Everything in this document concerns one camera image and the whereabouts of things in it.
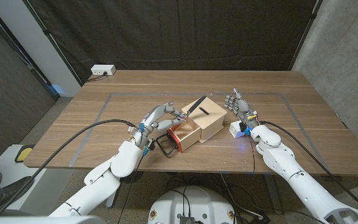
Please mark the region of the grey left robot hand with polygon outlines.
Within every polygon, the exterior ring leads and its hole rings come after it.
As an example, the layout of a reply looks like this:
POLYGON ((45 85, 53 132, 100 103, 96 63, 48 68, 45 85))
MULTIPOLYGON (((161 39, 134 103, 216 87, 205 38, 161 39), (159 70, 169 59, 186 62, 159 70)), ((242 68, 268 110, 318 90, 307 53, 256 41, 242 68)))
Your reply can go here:
POLYGON ((144 125, 143 130, 138 130, 133 134, 135 145, 139 149, 142 149, 149 140, 148 136, 153 130, 166 131, 175 125, 184 123, 186 118, 187 115, 174 108, 172 102, 156 106, 140 122, 144 125), (174 118, 159 121, 165 114, 170 114, 174 118))

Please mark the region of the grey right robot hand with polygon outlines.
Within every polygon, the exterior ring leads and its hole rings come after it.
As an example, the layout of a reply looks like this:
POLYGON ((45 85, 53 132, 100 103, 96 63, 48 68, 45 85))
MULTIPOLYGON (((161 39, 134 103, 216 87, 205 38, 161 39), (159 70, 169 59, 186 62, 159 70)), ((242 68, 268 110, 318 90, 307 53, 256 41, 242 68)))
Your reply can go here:
POLYGON ((251 106, 243 99, 237 88, 234 88, 235 96, 227 95, 224 107, 232 111, 250 129, 258 126, 256 115, 251 106))

